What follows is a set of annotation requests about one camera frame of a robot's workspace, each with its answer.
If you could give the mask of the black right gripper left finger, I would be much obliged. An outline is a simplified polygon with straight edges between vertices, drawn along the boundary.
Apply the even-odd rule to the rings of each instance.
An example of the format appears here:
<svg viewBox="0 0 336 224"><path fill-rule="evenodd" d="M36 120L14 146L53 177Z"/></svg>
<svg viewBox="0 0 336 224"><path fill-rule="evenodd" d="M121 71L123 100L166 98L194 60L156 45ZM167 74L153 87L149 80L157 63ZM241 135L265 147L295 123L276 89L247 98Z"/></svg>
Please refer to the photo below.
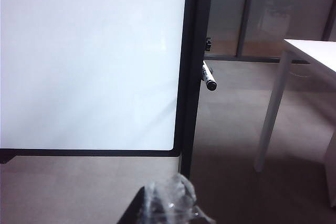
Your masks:
<svg viewBox="0 0 336 224"><path fill-rule="evenodd" d="M118 224L141 224L145 223L145 187L141 187L132 199L123 215L120 217Z"/></svg>

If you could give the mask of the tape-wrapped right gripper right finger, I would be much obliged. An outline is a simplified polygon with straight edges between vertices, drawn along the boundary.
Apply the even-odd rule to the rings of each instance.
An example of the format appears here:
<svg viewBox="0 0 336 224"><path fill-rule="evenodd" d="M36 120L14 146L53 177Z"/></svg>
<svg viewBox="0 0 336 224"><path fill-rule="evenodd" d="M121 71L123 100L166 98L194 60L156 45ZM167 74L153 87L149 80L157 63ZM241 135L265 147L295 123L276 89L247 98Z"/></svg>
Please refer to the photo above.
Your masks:
<svg viewBox="0 0 336 224"><path fill-rule="evenodd" d="M193 184L178 173L144 186L142 223L215 223L197 205Z"/></svg>

